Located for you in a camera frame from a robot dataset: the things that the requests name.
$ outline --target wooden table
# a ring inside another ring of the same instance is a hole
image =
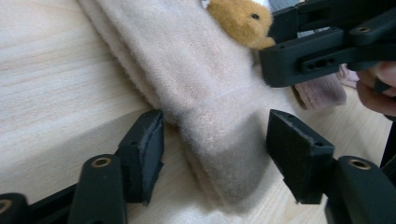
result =
[[[0,193],[34,203],[76,183],[85,160],[113,153],[150,106],[76,1],[2,0],[0,15]],[[335,157],[379,164],[390,122],[346,92],[344,106],[296,105],[297,115],[336,145]],[[176,128],[166,127],[165,147],[152,203],[128,205],[130,223],[326,223],[323,205],[296,205],[281,181],[251,213],[223,214],[198,188]]]

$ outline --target brown fur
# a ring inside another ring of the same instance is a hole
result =
[[[251,0],[211,0],[207,10],[236,42],[252,49],[275,44],[274,39],[267,36],[273,18],[266,7]],[[260,18],[255,20],[252,14]]]

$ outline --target plush toy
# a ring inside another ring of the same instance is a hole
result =
[[[202,0],[203,8],[215,18],[236,42],[252,49],[265,49],[275,44],[268,37],[273,22],[270,10],[252,0]]]

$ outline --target stuffed animal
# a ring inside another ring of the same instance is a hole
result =
[[[239,44],[265,49],[275,44],[268,37],[273,18],[270,10],[252,0],[202,0],[203,8]]]

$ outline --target fleece blanket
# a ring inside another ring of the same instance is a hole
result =
[[[285,90],[264,83],[255,52],[228,37],[200,0],[79,2],[147,101],[180,129],[210,202],[234,212],[254,206],[273,175],[269,110],[293,113]],[[297,2],[260,1],[273,11]]]

